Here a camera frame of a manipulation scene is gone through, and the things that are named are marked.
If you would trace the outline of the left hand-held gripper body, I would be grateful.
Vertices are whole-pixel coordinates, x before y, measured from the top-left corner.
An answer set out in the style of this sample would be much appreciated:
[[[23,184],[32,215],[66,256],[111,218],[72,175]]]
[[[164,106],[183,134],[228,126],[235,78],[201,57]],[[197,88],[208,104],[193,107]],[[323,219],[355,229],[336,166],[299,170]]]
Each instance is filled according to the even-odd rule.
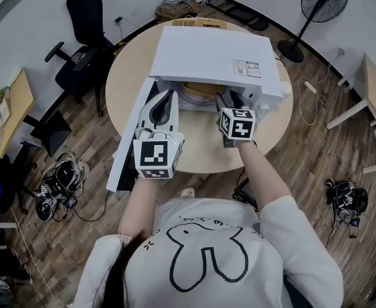
[[[183,133],[139,127],[135,134],[133,152],[139,176],[145,179],[171,179],[182,154]]]

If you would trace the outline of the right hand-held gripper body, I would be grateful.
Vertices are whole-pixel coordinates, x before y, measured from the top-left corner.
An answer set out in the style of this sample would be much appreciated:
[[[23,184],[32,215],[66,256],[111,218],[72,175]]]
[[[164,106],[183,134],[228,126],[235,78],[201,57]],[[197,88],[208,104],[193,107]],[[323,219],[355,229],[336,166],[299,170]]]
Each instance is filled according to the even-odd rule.
[[[219,113],[219,130],[223,134],[223,147],[234,148],[238,142],[253,141],[255,125],[253,110],[222,108]]]

